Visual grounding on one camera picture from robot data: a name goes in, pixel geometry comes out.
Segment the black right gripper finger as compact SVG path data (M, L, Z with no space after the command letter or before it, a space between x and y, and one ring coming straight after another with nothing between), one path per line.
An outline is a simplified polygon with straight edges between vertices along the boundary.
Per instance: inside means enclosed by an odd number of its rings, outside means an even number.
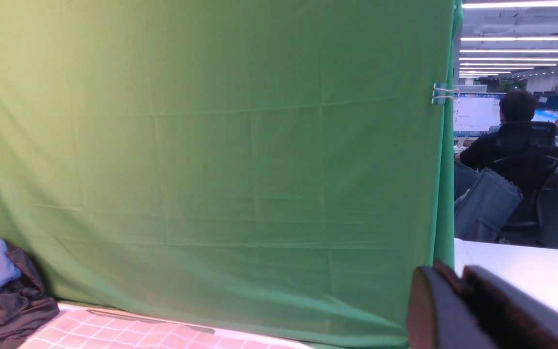
M558 349L558 312L475 265L414 269L406 330L412 349Z

